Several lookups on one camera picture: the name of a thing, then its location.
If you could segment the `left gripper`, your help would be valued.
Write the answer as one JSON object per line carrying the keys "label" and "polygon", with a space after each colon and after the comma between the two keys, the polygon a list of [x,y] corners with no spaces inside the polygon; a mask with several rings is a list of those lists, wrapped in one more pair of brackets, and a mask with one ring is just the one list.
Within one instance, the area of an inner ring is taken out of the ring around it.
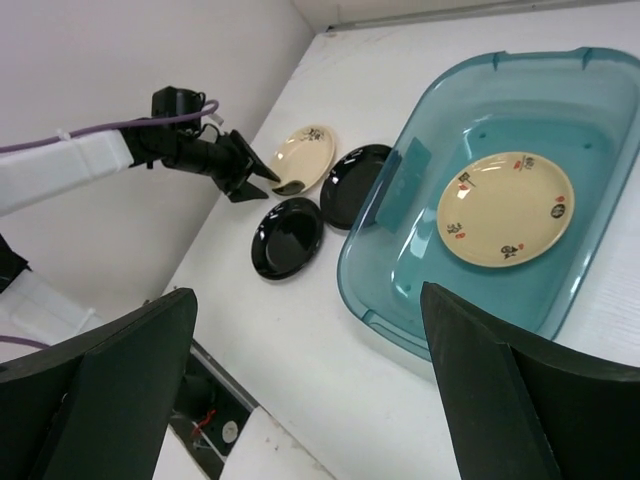
{"label": "left gripper", "polygon": [[[206,105],[204,93],[169,86],[153,94],[151,114],[154,118],[185,116],[202,112]],[[182,120],[162,125],[152,145],[159,148],[166,167],[212,178],[232,203],[269,197],[248,182],[250,172],[276,183],[281,179],[237,130],[218,131],[213,142],[203,134],[201,119]]]}

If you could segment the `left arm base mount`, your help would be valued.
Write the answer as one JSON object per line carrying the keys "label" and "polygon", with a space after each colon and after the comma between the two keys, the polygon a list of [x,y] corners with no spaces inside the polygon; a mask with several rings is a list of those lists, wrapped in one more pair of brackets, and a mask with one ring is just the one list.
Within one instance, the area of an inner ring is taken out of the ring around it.
{"label": "left arm base mount", "polygon": [[259,406],[198,342],[191,344],[169,426],[210,479],[221,477],[249,416]]}

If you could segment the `beige plate with black brushstroke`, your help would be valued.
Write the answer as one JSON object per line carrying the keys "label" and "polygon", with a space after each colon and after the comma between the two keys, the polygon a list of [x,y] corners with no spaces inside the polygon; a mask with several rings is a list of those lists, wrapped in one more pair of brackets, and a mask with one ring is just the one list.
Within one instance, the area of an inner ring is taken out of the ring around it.
{"label": "beige plate with black brushstroke", "polygon": [[292,133],[274,152],[269,167],[280,178],[271,190],[292,196],[310,190],[330,169],[336,151],[333,130],[309,125]]}

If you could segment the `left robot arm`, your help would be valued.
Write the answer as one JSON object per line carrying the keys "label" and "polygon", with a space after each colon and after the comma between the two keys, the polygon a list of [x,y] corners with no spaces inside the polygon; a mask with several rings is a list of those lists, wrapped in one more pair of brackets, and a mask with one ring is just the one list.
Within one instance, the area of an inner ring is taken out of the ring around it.
{"label": "left robot arm", "polygon": [[219,103],[205,93],[165,87],[152,96],[151,115],[112,122],[1,149],[1,213],[8,215],[128,168],[168,169],[213,180],[233,203],[264,199],[249,179],[276,182],[242,135],[217,131],[205,140],[203,118]]}

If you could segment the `beige plate with small motifs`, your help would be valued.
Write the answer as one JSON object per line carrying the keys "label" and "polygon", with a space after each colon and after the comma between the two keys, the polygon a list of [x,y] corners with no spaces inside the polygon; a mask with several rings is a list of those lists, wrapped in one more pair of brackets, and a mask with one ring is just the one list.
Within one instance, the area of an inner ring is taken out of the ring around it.
{"label": "beige plate with small motifs", "polygon": [[488,268],[529,262],[567,231],[576,206],[574,187],[556,163],[529,152],[477,160],[444,188],[436,226],[459,259]]}

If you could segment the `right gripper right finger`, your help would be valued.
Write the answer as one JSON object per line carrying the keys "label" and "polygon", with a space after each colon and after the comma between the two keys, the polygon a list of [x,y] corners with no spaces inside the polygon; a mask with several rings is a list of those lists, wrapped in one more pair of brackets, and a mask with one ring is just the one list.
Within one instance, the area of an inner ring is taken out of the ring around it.
{"label": "right gripper right finger", "polygon": [[461,478],[638,478],[637,367],[554,343],[436,283],[420,302]]}

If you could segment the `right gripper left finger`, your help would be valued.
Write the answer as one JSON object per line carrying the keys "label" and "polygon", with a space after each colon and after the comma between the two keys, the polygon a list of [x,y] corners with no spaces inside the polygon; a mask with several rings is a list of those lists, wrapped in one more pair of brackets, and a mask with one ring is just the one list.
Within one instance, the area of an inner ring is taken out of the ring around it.
{"label": "right gripper left finger", "polygon": [[190,353],[193,290],[1,365],[4,479],[150,479]]}

